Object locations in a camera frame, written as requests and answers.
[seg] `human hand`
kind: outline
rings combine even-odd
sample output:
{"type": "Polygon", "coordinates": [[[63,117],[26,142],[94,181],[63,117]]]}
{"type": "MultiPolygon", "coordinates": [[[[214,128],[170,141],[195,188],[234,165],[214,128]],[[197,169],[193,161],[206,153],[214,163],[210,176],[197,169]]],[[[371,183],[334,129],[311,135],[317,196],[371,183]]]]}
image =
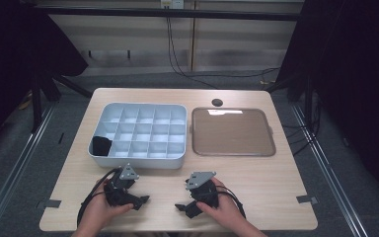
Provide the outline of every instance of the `human hand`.
{"type": "Polygon", "coordinates": [[[132,203],[118,206],[109,205],[104,194],[104,185],[108,181],[108,179],[104,180],[95,190],[94,194],[99,195],[95,195],[85,208],[81,222],[72,236],[96,236],[115,216],[124,214],[134,208],[132,203]]]}
{"type": "MultiPolygon", "coordinates": [[[[227,192],[223,183],[221,183],[216,178],[211,178],[211,181],[216,186],[218,192],[227,192]]],[[[196,206],[202,212],[208,214],[213,219],[217,221],[221,226],[232,230],[238,236],[265,236],[261,230],[252,225],[239,211],[236,203],[233,199],[227,195],[218,195],[218,206],[217,208],[212,208],[208,204],[198,201],[196,206]]]]}

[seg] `gray carpet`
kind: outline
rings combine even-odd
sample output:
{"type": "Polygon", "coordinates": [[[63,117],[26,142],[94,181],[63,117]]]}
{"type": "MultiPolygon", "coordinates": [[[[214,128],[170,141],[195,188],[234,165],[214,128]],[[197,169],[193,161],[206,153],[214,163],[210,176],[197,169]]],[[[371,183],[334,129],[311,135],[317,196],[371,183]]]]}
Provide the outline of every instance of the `gray carpet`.
{"type": "MultiPolygon", "coordinates": [[[[243,73],[247,75],[258,72],[243,73]]],[[[260,83],[262,80],[260,76],[247,78],[223,76],[241,75],[241,72],[220,72],[216,74],[222,76],[195,78],[213,86],[190,80],[176,73],[78,77],[72,80],[90,91],[100,87],[207,90],[214,90],[214,88],[260,90],[266,87],[260,83]]],[[[62,92],[62,98],[55,106],[52,118],[38,147],[0,218],[0,236],[70,236],[71,234],[40,231],[38,224],[43,210],[36,208],[40,200],[50,197],[89,103],[89,99],[76,92],[62,85],[58,85],[58,87],[62,92]]],[[[298,122],[291,109],[291,103],[286,99],[285,90],[276,91],[271,96],[294,153],[307,141],[303,132],[295,127],[298,126],[298,122]]],[[[31,107],[22,111],[14,111],[2,127],[0,134],[0,188],[5,183],[7,175],[11,172],[30,137],[32,116],[31,107]]],[[[324,110],[321,115],[318,140],[352,205],[359,214],[368,235],[379,236],[379,185],[360,163],[359,157],[353,151],[353,144],[349,147],[344,145],[341,132],[324,110]]],[[[269,236],[353,236],[311,149],[306,147],[300,151],[295,155],[295,161],[307,193],[319,200],[319,203],[314,205],[319,226],[313,231],[267,231],[266,234],[269,236]]]]}

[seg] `shallow tray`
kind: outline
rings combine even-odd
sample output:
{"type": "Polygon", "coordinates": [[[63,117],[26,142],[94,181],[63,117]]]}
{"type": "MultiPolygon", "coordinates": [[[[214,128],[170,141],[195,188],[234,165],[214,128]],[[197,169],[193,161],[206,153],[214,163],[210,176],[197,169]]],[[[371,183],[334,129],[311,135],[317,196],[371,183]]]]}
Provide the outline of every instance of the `shallow tray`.
{"type": "Polygon", "coordinates": [[[89,154],[102,167],[178,169],[187,144],[187,109],[181,105],[111,103],[104,107],[93,137],[109,140],[107,155],[89,154]]]}

